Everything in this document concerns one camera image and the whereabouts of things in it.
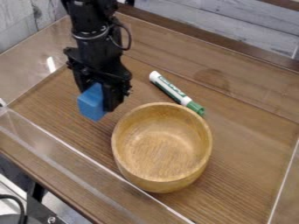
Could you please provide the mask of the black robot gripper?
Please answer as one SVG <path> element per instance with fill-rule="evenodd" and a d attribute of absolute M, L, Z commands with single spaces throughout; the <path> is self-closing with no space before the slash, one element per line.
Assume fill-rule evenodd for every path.
<path fill-rule="evenodd" d="M 72 31 L 76 47 L 63 52 L 80 92 L 103 85 L 104 110 L 112 112 L 130 96 L 132 74 L 122 64 L 123 51 L 131 48 L 132 36 L 120 23 L 104 24 L 99 31 Z"/>

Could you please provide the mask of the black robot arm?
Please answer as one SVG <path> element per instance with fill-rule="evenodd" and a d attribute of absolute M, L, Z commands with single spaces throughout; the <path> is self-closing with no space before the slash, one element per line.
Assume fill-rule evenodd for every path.
<path fill-rule="evenodd" d="M 122 63 L 132 35 L 119 21 L 118 0 L 60 0 L 69 15 L 71 36 L 77 46 L 65 47 L 68 69 L 80 92 L 102 85 L 103 108 L 112 112 L 130 96 L 132 74 Z"/>

